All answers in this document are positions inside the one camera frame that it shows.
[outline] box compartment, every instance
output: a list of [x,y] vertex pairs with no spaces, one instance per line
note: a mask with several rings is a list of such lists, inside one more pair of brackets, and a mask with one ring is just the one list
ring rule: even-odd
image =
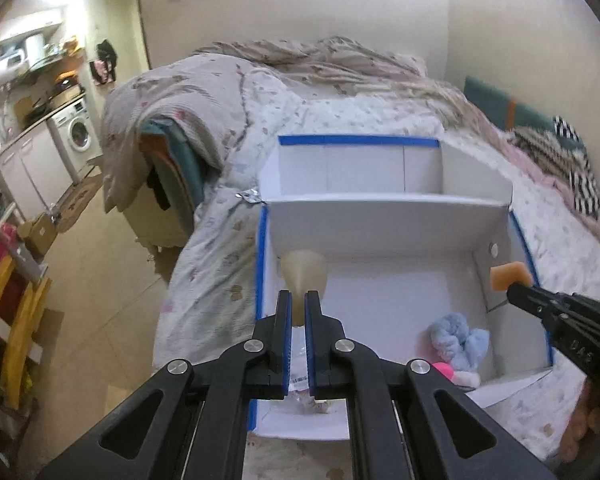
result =
[[[482,386],[468,394],[479,406],[499,402],[548,373],[552,358],[540,320],[506,303],[504,293],[490,290],[492,266],[520,260],[535,273],[520,226],[509,213],[509,181],[449,146],[402,144],[380,146],[382,152],[393,151],[389,158],[396,153],[402,157],[402,171],[392,170],[378,156],[359,181],[373,189],[352,192],[345,189],[346,179],[333,180],[320,170],[330,166],[328,156],[336,159],[343,153],[327,148],[349,152],[351,147],[282,144],[264,167],[256,316],[272,315],[278,291],[285,288],[280,256],[309,249],[328,261],[327,287],[320,298],[323,312],[342,322],[347,337],[381,358],[439,361],[429,326],[445,314],[461,312],[471,328],[491,333],[489,352],[478,370]],[[303,177],[309,173],[298,162],[303,157],[307,164],[315,161],[305,148],[328,155],[312,169],[311,178]],[[416,156],[414,148],[428,151]],[[350,159],[353,165],[360,165],[358,155]],[[420,169],[408,182],[419,184],[387,190],[391,179],[386,173],[392,173],[393,182],[407,182],[404,168],[412,156]],[[341,159],[338,171],[349,171],[347,167]],[[290,168],[293,178],[288,177]],[[320,186],[315,185],[316,175]],[[433,182],[440,186],[433,187]],[[302,329],[294,330],[296,337],[304,337]],[[255,433],[300,440],[349,437],[343,400],[332,401],[326,414],[311,415],[290,412],[284,402],[257,402]]]

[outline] cardboard box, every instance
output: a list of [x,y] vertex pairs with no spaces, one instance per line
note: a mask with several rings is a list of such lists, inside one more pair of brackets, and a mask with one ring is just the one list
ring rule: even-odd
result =
[[42,214],[35,222],[28,220],[19,226],[18,236],[34,258],[42,258],[58,236],[58,231],[51,218]]
[[[256,317],[273,314],[285,288],[280,256],[309,249],[328,261],[323,312],[381,358],[439,361],[429,326],[461,312],[491,333],[482,386],[468,394],[479,406],[549,373],[540,320],[491,291],[492,266],[523,261],[535,274],[509,212],[512,185],[497,171],[434,139],[289,136],[263,168],[260,193]],[[348,439],[344,400],[315,415],[284,402],[257,402],[255,433]]]

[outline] blue tape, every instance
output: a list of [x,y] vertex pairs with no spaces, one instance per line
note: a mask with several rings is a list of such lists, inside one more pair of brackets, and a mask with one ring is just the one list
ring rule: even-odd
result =
[[[262,318],[262,307],[264,301],[264,259],[267,245],[267,218],[269,210],[266,205],[260,211],[260,224],[258,225],[258,238],[256,242],[256,321]],[[253,431],[256,427],[258,415],[258,401],[253,399],[249,402],[249,425],[248,430]]]
[[280,146],[334,145],[354,146],[420,146],[438,148],[440,142],[432,137],[376,136],[376,135],[288,135],[279,136]]
[[249,401],[248,431],[256,429],[256,416],[258,415],[258,401],[251,399]]
[[266,205],[260,211],[258,238],[256,242],[256,321],[262,318],[262,303],[264,302],[264,259],[267,246],[267,221],[269,210]]
[[[541,286],[540,279],[538,278],[538,271],[536,270],[536,264],[534,263],[534,259],[533,259],[533,256],[531,255],[531,251],[529,250],[529,246],[526,244],[525,234],[522,231],[522,227],[520,226],[518,217],[516,216],[516,214],[513,211],[509,211],[509,216],[511,218],[511,221],[513,222],[513,226],[516,229],[518,238],[522,242],[522,249],[523,249],[523,251],[525,251],[526,266],[529,269],[529,271],[531,272],[531,276],[534,279],[534,285]],[[554,365],[554,352],[552,351],[551,342],[549,341],[549,333],[546,330],[544,331],[544,340],[546,341],[546,348],[547,348],[547,351],[549,354],[549,364],[551,366],[553,366]]]

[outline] black and white striped cloth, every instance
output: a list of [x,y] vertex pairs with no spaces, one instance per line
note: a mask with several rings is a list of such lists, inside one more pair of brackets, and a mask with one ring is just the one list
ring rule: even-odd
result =
[[592,173],[571,171],[569,184],[573,191],[573,206],[576,211],[598,218],[600,211],[600,189]]
[[580,138],[580,136],[577,134],[576,130],[574,129],[574,127],[571,126],[562,117],[560,117],[560,116],[554,117],[554,127],[555,127],[555,134],[558,137],[566,137],[567,139],[575,140],[576,142],[584,144],[582,142],[582,139]]

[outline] orange sponge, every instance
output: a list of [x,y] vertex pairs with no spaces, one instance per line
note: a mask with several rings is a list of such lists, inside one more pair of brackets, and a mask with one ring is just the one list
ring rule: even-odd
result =
[[507,290],[513,283],[533,286],[534,279],[524,263],[511,262],[491,267],[491,288],[493,290]]

